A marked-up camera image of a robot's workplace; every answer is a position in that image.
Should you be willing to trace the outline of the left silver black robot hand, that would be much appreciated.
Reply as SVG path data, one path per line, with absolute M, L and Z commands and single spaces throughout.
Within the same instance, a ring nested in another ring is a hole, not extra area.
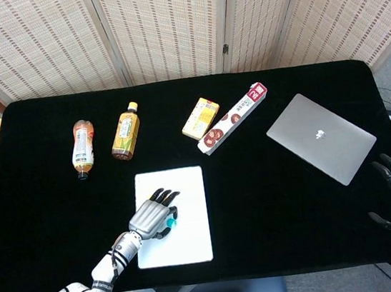
M 179 194 L 179 191 L 157 189 L 134 213 L 129 230 L 143 240 L 164 239 L 176 225 L 178 208 L 171 203 Z

